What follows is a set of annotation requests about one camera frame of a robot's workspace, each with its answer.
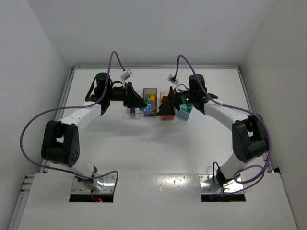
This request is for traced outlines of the clear plastic container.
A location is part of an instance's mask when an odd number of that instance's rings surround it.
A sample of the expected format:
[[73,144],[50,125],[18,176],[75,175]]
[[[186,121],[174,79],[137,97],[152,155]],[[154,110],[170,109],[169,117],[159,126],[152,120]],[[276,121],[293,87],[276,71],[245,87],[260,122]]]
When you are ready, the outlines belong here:
[[126,117],[127,119],[132,119],[132,120],[141,119],[142,109],[141,108],[127,108]]

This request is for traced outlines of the tan plastic container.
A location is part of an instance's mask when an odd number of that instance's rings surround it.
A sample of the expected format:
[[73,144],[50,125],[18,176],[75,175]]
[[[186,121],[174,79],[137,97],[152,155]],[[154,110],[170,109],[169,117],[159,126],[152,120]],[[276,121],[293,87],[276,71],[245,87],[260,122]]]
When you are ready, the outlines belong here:
[[[160,105],[162,105],[162,103],[161,103],[161,99],[162,99],[162,97],[163,96],[167,96],[168,95],[168,93],[169,92],[160,92]],[[165,115],[165,116],[160,116],[160,119],[161,120],[167,120],[167,121],[169,121],[169,120],[174,120],[175,119],[175,116],[174,115]]]

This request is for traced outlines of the red flower lego piece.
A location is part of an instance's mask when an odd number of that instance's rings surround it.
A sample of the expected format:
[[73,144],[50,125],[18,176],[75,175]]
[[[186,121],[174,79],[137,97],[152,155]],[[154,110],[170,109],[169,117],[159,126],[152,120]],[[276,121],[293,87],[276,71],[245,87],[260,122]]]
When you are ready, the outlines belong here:
[[163,96],[161,99],[161,103],[164,103],[167,100],[167,96]]

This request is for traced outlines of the yellow butterfly lego piece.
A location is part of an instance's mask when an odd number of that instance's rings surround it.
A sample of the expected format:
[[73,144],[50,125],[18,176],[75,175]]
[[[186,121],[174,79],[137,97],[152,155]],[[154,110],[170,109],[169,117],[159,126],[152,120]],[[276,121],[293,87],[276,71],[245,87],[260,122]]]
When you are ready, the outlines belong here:
[[156,102],[156,94],[152,93],[150,94],[150,97],[149,97],[150,101],[155,103]]

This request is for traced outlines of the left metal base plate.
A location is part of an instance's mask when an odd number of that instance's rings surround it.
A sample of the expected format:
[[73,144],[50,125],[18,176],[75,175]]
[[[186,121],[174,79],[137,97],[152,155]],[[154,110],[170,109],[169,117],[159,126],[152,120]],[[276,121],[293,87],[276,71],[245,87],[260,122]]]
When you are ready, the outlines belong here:
[[109,174],[98,179],[81,179],[74,177],[71,187],[71,194],[85,195],[93,193],[95,195],[113,194],[116,182],[116,174]]

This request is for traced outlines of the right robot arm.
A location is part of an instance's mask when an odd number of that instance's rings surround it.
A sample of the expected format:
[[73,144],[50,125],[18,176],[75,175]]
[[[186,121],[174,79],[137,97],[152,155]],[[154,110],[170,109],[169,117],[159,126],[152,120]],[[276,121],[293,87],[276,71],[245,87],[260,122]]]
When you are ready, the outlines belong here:
[[271,151],[268,130],[262,118],[252,112],[223,104],[218,97],[207,92],[204,76],[189,76],[189,88],[179,92],[170,88],[167,98],[158,109],[158,116],[171,116],[180,111],[180,106],[193,104],[204,115],[214,118],[232,133],[232,155],[216,170],[213,182],[223,186],[236,181],[239,174],[250,168],[249,163]]

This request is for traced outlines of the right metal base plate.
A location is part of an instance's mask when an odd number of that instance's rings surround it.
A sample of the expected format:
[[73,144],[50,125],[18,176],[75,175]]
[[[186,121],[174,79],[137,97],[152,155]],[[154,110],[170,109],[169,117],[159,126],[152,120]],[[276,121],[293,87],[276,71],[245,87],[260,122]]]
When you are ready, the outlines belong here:
[[229,181],[222,187],[216,185],[213,182],[212,174],[201,174],[199,175],[199,180],[202,195],[229,194],[243,189],[243,185],[235,182],[234,180]]

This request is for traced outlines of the purple curved lego piece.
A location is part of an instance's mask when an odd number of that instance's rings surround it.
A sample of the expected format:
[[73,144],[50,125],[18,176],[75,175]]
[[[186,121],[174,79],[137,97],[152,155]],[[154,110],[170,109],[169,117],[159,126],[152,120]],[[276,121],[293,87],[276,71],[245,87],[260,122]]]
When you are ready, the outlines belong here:
[[150,115],[151,111],[155,109],[155,103],[149,101],[147,107],[144,109],[144,115]]

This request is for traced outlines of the smoke grey plastic container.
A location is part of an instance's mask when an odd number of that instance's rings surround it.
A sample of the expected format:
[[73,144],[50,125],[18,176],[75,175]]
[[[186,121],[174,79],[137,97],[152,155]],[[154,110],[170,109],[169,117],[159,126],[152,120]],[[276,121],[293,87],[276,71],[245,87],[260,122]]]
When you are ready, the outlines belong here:
[[157,89],[156,88],[144,88],[143,89],[143,98],[144,98],[144,100],[146,98],[149,98],[150,94],[152,94],[152,93],[156,94],[155,108],[157,110]]

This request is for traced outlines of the metal base plate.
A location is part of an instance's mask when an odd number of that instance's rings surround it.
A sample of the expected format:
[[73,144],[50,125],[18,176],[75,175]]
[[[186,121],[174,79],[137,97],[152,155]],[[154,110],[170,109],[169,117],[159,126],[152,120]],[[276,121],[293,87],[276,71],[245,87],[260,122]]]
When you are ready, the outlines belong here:
[[71,187],[71,194],[85,195],[93,193],[95,195],[113,194],[116,182],[116,174],[109,174],[98,179],[81,179],[74,177]]
[[199,175],[199,180],[202,195],[229,194],[243,189],[243,185],[235,182],[234,180],[229,181],[222,187],[216,185],[213,182],[212,174],[201,174]]

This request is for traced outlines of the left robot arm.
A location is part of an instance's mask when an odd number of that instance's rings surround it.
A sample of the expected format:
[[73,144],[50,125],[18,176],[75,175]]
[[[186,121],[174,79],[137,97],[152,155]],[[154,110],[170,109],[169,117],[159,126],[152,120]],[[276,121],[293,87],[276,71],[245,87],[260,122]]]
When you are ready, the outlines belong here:
[[144,108],[146,103],[134,90],[131,82],[125,82],[132,72],[124,71],[121,86],[116,87],[107,73],[98,73],[86,94],[84,104],[59,121],[47,122],[41,149],[41,157],[62,165],[79,178],[92,180],[97,172],[80,154],[79,132],[94,119],[102,116],[111,101],[123,102],[126,108]]

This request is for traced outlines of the blue plastic container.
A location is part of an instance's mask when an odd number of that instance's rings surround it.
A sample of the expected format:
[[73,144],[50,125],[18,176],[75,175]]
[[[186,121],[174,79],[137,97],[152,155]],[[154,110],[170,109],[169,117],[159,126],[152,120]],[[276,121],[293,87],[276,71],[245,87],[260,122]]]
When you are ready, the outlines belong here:
[[181,107],[185,107],[185,108],[190,107],[190,108],[193,109],[193,104],[192,103],[182,104],[182,105],[179,106],[179,110],[177,110],[176,116],[187,121],[189,119],[189,116],[190,116],[191,112],[190,113],[186,113],[184,111],[181,111],[180,110]]

